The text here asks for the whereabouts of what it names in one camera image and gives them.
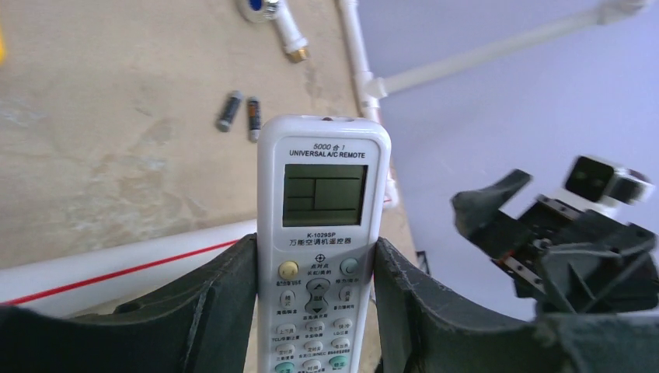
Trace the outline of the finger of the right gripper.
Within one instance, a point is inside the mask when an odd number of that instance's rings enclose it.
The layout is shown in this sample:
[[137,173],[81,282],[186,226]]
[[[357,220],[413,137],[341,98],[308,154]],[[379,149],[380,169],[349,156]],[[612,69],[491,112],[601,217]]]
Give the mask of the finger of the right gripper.
[[530,174],[514,169],[487,187],[455,194],[451,205],[458,233],[490,258],[502,258],[527,244],[531,230],[500,208],[531,179]]

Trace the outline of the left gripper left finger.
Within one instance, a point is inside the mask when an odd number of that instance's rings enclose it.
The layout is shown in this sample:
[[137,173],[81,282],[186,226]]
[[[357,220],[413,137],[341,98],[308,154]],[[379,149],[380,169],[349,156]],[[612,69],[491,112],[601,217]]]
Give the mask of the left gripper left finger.
[[256,236],[110,314],[1,309],[3,372],[241,372],[256,300]]

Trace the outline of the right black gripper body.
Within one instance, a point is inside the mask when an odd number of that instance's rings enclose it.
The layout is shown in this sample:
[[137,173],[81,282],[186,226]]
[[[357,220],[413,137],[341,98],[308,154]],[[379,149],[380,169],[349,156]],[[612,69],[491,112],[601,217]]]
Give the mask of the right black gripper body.
[[493,263],[542,312],[627,313],[658,305],[657,236],[542,198],[522,216],[493,200]]

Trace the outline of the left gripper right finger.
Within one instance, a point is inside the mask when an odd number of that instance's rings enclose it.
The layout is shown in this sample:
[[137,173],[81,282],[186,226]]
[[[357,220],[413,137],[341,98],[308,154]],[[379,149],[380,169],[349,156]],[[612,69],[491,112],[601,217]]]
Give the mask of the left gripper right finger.
[[375,246],[381,372],[656,372],[655,316],[526,322],[463,298],[386,239]]

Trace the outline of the white AC remote control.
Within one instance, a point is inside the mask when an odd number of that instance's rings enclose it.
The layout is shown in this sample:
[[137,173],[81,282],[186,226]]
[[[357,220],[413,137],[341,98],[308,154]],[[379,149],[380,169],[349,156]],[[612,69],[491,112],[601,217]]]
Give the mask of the white AC remote control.
[[391,141],[364,118],[282,115],[257,144],[260,372],[356,372]]

